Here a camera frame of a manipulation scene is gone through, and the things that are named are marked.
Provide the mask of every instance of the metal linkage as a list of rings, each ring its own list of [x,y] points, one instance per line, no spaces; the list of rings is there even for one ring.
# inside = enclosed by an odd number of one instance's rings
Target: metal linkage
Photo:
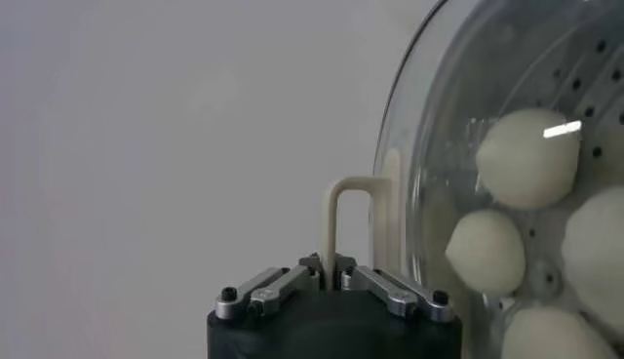
[[[268,268],[237,288],[227,287],[216,298],[214,314],[222,320],[236,319],[247,311],[252,291],[264,287],[284,274],[281,268]]]
[[[416,281],[402,275],[389,272],[380,272],[380,275],[395,285],[409,290],[418,296],[418,310],[434,322],[451,322],[455,313],[449,304],[449,295],[443,291],[434,291],[424,288]]]
[[[318,291],[319,273],[306,265],[298,265],[278,280],[252,292],[249,312],[255,316],[271,315],[294,291]]]
[[[386,304],[389,312],[403,318],[411,317],[417,309],[416,294],[394,285],[366,266],[358,265],[343,273],[341,282],[346,286],[342,290],[369,291]]]

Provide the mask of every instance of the white plastic handle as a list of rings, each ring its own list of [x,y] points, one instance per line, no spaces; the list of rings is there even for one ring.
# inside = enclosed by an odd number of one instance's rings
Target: white plastic handle
[[[386,158],[389,177],[348,177],[336,182],[323,201],[323,249],[321,262],[328,291],[333,290],[338,198],[346,190],[362,190],[372,202],[372,265],[375,268],[403,271],[401,221],[399,209],[398,153]]]

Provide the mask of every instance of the white egg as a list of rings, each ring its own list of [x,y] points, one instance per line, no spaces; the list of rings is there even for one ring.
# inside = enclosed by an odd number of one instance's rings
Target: white egg
[[[569,218],[562,257],[579,299],[624,336],[624,186],[598,193]]]
[[[580,123],[566,126],[563,115],[546,109],[502,117],[477,152],[484,186],[512,208],[538,209],[559,201],[574,184],[579,128]]]
[[[462,218],[450,237],[446,255],[468,287],[487,295],[512,292],[525,275],[520,233],[496,211],[478,211]]]
[[[505,332],[502,359],[617,359],[583,318],[557,308],[523,309]]]

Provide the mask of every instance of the transparent dome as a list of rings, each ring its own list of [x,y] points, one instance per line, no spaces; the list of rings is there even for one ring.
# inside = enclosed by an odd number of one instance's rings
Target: transparent dome
[[[568,283],[561,246],[572,213],[601,190],[624,184],[623,37],[622,1],[461,0],[441,1],[409,45],[374,171],[380,173],[390,149],[401,153],[402,256],[410,276],[454,298],[466,327],[466,357],[499,357],[510,315],[538,304],[579,312],[609,342],[618,341]],[[571,191],[536,208],[492,195],[495,186],[476,160],[490,129],[528,108],[561,114],[552,137],[575,132],[580,144]],[[507,216],[522,237],[524,281],[508,295],[468,289],[445,256],[459,219],[482,209]]]

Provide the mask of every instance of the gray wall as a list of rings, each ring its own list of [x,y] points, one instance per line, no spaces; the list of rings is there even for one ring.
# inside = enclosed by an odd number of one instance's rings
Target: gray wall
[[[219,288],[316,251],[323,190],[371,171],[432,2],[3,2],[0,358],[204,357]]]

